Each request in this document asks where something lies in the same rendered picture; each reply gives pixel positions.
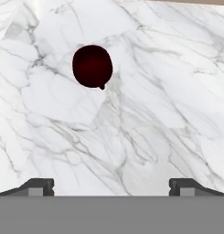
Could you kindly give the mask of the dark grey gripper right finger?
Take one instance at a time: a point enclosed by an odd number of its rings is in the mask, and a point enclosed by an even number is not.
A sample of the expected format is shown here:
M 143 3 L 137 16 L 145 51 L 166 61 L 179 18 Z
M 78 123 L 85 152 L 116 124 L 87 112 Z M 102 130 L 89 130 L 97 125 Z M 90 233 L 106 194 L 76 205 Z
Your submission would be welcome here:
M 171 178 L 169 187 L 171 197 L 224 197 L 224 193 L 204 187 L 192 178 Z

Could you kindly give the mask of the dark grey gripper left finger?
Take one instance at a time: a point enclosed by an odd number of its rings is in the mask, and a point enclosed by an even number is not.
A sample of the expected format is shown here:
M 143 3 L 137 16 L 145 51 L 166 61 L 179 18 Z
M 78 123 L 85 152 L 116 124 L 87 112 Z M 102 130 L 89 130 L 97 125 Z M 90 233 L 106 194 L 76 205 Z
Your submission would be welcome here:
M 0 193 L 0 197 L 53 197 L 53 178 L 31 178 L 22 186 Z

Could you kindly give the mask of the dark red mug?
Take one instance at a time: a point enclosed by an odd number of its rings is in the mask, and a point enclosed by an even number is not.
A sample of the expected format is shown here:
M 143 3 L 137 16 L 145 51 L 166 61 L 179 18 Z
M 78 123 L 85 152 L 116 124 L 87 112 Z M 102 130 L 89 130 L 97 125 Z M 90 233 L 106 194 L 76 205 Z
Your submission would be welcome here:
M 72 59 L 72 72 L 79 84 L 105 89 L 112 77 L 112 60 L 105 48 L 88 45 L 79 48 Z

